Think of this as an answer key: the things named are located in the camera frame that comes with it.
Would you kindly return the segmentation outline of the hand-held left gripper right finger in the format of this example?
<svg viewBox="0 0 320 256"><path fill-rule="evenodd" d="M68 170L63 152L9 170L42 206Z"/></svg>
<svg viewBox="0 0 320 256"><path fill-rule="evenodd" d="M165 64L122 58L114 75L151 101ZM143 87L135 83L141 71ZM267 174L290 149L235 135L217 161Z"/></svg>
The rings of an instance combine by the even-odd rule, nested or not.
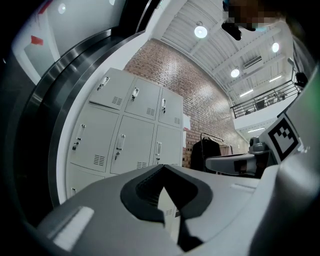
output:
<svg viewBox="0 0 320 256"><path fill-rule="evenodd" d="M246 225L248 206L259 181L163 167L164 189L180 213L163 240L165 256L247 256L257 224Z"/></svg>

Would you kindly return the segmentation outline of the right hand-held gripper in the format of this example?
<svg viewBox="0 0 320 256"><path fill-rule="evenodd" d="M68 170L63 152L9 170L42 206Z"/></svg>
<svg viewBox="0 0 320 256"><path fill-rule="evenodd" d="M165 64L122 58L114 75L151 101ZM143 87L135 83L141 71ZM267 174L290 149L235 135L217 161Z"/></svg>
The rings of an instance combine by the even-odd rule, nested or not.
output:
<svg viewBox="0 0 320 256"><path fill-rule="evenodd" d="M303 150L281 161L267 210L252 239L250 256L320 254L320 68L317 66L285 113ZM250 153L208 157L209 171L256 174Z"/></svg>

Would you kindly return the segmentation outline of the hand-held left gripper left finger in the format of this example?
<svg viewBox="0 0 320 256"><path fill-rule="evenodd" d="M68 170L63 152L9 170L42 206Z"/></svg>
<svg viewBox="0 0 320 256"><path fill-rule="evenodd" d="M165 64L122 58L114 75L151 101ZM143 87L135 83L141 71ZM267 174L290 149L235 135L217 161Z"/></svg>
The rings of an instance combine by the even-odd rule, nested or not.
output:
<svg viewBox="0 0 320 256"><path fill-rule="evenodd" d="M136 218L121 201L123 186L154 168L139 168L88 185L50 212L37 230L68 255L180 255L164 224Z"/></svg>

